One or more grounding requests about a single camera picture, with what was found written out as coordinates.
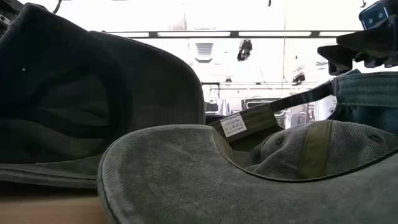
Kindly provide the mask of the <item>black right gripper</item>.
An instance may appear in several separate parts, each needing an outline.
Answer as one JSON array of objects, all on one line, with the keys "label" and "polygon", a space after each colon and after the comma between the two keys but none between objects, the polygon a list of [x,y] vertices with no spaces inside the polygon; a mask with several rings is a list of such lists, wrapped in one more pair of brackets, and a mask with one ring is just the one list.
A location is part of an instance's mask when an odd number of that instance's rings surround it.
[{"label": "black right gripper", "polygon": [[339,45],[326,45],[317,52],[328,60],[328,73],[338,76],[353,69],[355,62],[364,62],[366,68],[398,66],[398,29],[395,26],[376,27],[352,34],[341,35],[336,39]]}]

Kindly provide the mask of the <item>grey-green cap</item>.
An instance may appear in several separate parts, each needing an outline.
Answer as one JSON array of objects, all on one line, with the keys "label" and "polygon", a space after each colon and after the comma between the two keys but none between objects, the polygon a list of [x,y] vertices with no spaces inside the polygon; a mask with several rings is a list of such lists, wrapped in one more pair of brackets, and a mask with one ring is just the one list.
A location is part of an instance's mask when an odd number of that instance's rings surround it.
[{"label": "grey-green cap", "polygon": [[329,116],[332,83],[105,152],[109,224],[398,224],[398,134]]}]

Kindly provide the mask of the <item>dark black cap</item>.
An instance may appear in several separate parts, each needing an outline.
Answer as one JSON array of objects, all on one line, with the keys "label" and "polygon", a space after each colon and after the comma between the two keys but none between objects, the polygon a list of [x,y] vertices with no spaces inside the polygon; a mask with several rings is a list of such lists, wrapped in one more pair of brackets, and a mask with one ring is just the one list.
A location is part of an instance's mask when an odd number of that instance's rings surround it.
[{"label": "dark black cap", "polygon": [[115,139],[204,122],[197,75],[157,47],[35,4],[0,38],[0,181],[93,189]]}]

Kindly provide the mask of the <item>ceiling track rail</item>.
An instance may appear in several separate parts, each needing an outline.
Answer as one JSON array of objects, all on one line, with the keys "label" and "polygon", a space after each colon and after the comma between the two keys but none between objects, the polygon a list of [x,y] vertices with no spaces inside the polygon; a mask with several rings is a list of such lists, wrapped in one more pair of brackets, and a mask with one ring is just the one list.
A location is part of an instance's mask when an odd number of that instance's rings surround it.
[{"label": "ceiling track rail", "polygon": [[316,82],[202,82],[201,85],[216,90],[289,90],[312,89],[320,84]]}]

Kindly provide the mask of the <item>overhead frame crossbeam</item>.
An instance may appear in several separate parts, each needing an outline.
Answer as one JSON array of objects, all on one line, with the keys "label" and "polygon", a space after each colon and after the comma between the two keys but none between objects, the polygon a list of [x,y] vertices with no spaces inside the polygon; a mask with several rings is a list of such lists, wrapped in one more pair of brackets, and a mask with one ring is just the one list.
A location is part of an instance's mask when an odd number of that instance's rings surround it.
[{"label": "overhead frame crossbeam", "polygon": [[355,30],[199,30],[106,32],[131,39],[329,39]]}]

